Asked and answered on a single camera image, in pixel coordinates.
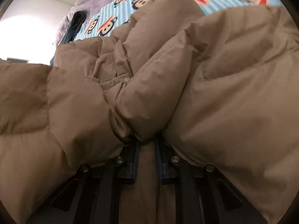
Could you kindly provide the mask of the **folded dark blue jeans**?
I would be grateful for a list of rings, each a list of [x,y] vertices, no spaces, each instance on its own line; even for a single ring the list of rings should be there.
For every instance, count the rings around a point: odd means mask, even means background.
[[[73,18],[67,28],[67,31],[66,31],[63,39],[61,40],[62,44],[74,41],[76,35],[80,31],[86,18],[87,18],[86,11],[77,11],[74,13]]]

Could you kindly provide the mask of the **wall mounted monitor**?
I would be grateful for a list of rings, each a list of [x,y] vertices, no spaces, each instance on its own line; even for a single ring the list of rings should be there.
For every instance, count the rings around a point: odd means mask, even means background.
[[[7,61],[10,61],[12,63],[28,63],[28,60],[24,60],[24,59],[16,59],[16,58],[7,58]]]

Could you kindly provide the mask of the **tan puffer jacket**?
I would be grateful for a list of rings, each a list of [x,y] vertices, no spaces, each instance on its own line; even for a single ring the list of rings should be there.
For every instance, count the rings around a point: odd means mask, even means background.
[[[214,164],[268,223],[298,207],[298,28],[283,6],[205,15],[150,0],[108,37],[60,45],[52,66],[1,61],[1,223],[25,223],[80,166],[142,141],[121,222],[174,218],[154,137]]]

